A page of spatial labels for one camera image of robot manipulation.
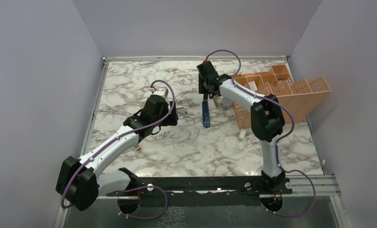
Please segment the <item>staple box tray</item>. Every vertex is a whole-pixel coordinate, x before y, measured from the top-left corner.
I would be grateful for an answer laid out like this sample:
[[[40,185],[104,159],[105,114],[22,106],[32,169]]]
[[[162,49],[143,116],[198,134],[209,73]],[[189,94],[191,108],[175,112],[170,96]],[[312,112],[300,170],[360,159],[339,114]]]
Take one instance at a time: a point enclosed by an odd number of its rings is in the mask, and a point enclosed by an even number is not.
[[[183,116],[183,115],[186,115],[188,111],[185,107],[179,107],[179,108],[176,108],[176,113],[178,116]]]

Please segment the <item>white tube by organizer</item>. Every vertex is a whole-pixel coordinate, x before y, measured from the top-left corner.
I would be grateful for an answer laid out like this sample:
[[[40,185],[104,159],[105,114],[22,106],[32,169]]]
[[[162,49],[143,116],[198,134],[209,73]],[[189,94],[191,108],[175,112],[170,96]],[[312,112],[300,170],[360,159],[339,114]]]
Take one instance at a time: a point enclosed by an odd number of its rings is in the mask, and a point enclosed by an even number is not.
[[[240,134],[238,135],[238,140],[242,141],[245,138],[246,130],[241,129]]]

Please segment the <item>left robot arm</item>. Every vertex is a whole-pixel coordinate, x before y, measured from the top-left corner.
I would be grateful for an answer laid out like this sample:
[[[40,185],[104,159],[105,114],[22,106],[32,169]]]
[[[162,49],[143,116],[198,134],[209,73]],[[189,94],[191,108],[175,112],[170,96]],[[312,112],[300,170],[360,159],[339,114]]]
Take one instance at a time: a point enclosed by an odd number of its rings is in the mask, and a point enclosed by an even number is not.
[[[109,184],[99,181],[103,171],[122,153],[153,135],[153,129],[176,126],[176,102],[166,101],[165,95],[153,93],[144,107],[128,117],[109,139],[98,148],[79,157],[67,157],[61,165],[56,192],[61,195],[61,207],[83,211],[90,207],[99,194],[110,193]]]

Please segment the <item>aluminium front frame rail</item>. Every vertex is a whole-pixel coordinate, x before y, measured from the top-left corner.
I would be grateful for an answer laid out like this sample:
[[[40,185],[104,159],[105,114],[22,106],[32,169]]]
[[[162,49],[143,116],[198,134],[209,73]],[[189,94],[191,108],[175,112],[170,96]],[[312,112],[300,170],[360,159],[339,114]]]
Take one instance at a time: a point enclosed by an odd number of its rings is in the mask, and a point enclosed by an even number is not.
[[[340,195],[338,182],[333,175],[289,175],[276,183],[261,176],[234,177],[137,177],[123,171],[112,174],[77,178],[71,184],[66,199],[76,204],[96,200],[112,192],[143,186],[148,192],[153,186],[172,192],[222,192],[241,191],[260,195],[273,195],[278,191],[295,196]]]

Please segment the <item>blue stapler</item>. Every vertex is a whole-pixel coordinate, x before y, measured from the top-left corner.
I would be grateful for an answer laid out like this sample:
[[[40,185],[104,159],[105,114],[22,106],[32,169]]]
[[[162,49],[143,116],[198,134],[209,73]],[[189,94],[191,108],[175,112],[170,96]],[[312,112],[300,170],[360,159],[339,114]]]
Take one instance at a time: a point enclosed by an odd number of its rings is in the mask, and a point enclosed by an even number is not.
[[[209,107],[207,100],[202,101],[202,124],[205,128],[210,127]]]

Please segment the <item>peach plastic desk organizer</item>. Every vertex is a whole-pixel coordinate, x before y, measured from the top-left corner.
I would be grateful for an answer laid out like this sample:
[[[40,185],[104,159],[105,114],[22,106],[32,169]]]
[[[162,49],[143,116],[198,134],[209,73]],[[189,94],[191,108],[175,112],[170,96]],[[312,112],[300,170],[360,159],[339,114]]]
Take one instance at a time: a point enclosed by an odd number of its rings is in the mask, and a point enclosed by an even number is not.
[[[236,81],[259,94],[277,96],[296,123],[302,122],[331,92],[326,80],[318,77],[294,81],[286,65],[271,66],[269,71],[236,76]]]

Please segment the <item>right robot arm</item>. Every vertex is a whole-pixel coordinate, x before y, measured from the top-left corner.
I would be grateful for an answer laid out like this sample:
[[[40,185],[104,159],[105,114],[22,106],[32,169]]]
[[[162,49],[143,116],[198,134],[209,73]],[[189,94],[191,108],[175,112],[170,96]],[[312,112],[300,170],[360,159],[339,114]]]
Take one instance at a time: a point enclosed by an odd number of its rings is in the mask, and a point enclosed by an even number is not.
[[[250,113],[251,130],[260,140],[263,153],[261,187],[267,193],[275,192],[285,179],[280,166],[281,148],[278,143],[285,119],[277,97],[257,94],[232,77],[219,75],[210,61],[199,64],[197,69],[201,92],[228,98]]]

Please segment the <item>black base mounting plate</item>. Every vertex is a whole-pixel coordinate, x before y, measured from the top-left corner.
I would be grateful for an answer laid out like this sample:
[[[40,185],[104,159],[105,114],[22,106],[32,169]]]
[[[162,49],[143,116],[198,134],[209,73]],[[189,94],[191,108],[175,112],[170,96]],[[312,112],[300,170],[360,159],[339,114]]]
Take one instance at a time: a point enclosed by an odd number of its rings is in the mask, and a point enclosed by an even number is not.
[[[277,187],[269,188],[261,176],[139,177],[127,187],[131,192],[116,190],[107,196],[141,207],[260,206],[262,195],[291,194],[288,182],[285,178]]]

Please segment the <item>clear small cup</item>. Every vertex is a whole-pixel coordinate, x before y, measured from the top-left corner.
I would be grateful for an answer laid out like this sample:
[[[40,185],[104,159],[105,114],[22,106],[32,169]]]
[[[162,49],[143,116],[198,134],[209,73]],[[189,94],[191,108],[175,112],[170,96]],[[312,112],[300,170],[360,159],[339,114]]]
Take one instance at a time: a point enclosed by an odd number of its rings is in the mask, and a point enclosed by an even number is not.
[[[230,109],[232,109],[232,106],[233,106],[232,100],[230,100],[226,97],[222,98],[221,107],[222,107],[223,110],[230,110]]]

